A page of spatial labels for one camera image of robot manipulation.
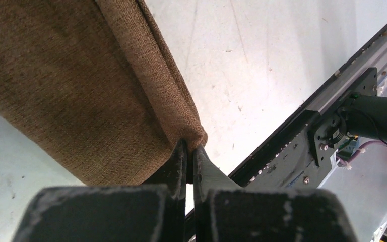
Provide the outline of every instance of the bolt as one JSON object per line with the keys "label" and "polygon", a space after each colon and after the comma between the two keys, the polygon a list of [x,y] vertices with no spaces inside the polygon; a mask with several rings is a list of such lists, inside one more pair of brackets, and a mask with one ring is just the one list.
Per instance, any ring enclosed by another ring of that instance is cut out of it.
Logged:
{"label": "bolt", "polygon": [[328,149],[329,149],[329,146],[328,146],[328,145],[326,145],[326,144],[320,144],[320,145],[319,145],[319,148],[320,148],[321,150],[324,150],[324,151],[326,151],[326,150],[328,150]]}

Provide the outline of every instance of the brown knit fabric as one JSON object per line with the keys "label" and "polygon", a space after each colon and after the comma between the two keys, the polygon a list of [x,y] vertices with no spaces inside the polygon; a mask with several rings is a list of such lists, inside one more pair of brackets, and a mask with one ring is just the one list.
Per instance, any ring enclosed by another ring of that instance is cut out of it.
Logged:
{"label": "brown knit fabric", "polygon": [[143,1],[0,1],[0,115],[89,185],[139,184],[207,135]]}

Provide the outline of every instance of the fabric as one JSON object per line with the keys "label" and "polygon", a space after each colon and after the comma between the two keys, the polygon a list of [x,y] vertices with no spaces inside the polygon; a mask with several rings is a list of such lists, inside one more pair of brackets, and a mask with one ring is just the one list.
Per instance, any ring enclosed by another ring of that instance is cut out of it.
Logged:
{"label": "fabric", "polygon": [[180,138],[207,141],[143,1],[0,1],[0,115],[88,185],[139,184]]}

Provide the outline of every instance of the brown cloth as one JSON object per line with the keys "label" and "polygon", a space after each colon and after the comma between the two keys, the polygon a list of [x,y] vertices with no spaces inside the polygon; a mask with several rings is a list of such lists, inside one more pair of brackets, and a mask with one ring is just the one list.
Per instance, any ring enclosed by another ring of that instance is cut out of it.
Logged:
{"label": "brown cloth", "polygon": [[143,1],[0,1],[0,115],[88,185],[143,182],[194,102]]}

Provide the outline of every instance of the scratch on table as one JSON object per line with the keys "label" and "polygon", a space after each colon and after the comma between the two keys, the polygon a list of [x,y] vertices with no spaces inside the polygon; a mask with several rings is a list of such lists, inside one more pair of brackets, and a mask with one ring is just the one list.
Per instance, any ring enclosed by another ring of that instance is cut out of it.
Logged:
{"label": "scratch on table", "polygon": [[187,70],[187,64],[189,63],[189,56],[190,56],[190,52],[191,52],[191,49],[192,49],[192,40],[194,38],[195,23],[197,22],[197,15],[198,15],[198,0],[195,3],[195,12],[193,14],[192,31],[190,32],[189,48],[187,50],[186,61],[184,63],[184,72],[185,73],[186,73],[186,70]]}
{"label": "scratch on table", "polygon": [[238,19],[236,18],[235,9],[233,7],[232,0],[229,0],[229,1],[231,2],[231,8],[234,15],[236,28],[238,30],[239,40],[241,41],[242,51],[244,52],[245,61],[248,63],[247,54],[245,53],[245,48],[244,48],[244,42],[242,41],[242,37],[241,37],[241,31],[239,31],[239,24],[238,24]]}

